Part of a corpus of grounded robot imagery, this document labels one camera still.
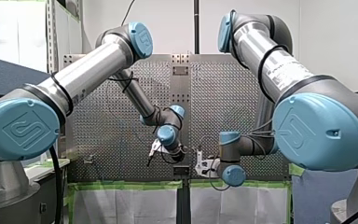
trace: robotic arm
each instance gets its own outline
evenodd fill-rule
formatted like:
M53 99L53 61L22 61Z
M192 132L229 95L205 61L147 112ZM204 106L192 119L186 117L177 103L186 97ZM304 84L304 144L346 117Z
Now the robotic arm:
M358 168L358 92L300 64L291 55L292 40L283 21L232 11L222 19L218 46L257 76L263 95L256 128L273 133L273 138L220 133L219 165L213 171L228 185L245 180L241 156L277 149L310 170Z
M47 151L74 106L111 76L140 112L141 121L161 126L157 134L159 141L175 160L181 160L177 135L184 109L173 105L157 111L125 70L149 57L152 51L147 28L132 22L104 32L94 51L54 76L38 85L26 84L0 98L0 161L28 160Z

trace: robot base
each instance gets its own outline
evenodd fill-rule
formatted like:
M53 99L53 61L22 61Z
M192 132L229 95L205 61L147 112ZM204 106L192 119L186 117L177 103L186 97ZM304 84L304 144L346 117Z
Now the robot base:
M40 224L41 206L37 193L39 189L40 186L33 183L25 195L0 203L0 223Z

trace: white wall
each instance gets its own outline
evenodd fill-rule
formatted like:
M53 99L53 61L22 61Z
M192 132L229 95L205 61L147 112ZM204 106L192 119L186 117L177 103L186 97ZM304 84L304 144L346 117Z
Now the white wall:
M100 33L121 24L131 0L83 0L83 50L93 49ZM218 53L222 17L232 8L241 13L268 13L288 24L298 55L299 0L200 0L200 53ZM154 53L194 52L193 0L137 0L128 21L150 29Z
M120 26L131 0L83 0L83 50L94 48L98 35ZM138 0L129 21L141 21L150 30L154 53L186 53L194 48L192 0Z
M299 60L358 90L358 0L301 0Z

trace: white paper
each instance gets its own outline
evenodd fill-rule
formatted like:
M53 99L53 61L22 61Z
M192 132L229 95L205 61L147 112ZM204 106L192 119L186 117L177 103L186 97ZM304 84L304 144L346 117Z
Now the white paper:
M19 62L21 65L47 72L46 4L19 2Z
M60 4L56 4L56 32L59 70L63 69L63 55L70 53L68 15Z
M69 45L71 54L82 53L81 23L68 14Z

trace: green tape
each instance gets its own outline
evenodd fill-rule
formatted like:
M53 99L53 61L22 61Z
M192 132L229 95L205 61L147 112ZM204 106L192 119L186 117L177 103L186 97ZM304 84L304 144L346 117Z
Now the green tape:
M74 207L75 207L75 186L68 185L68 193L66 196L66 200L68 202L68 216L69 216L69 224L72 224L74 221Z
M93 190L93 189L136 189L136 190L151 190L151 189L179 189L181 181L161 181L161 182L125 182L125 181L98 181L88 183L73 183L68 187L76 191L79 190Z
M298 176L302 176L304 173L305 169L301 168L293 163L289 164L289 174L290 175L298 175Z
M211 179L215 187L224 187L223 181L220 179ZM257 180L247 180L242 186L243 187L253 187L253 188L268 188L268 189L285 189L291 185L290 181L257 181ZM191 180L191 188L211 188L211 183L208 179L202 180Z

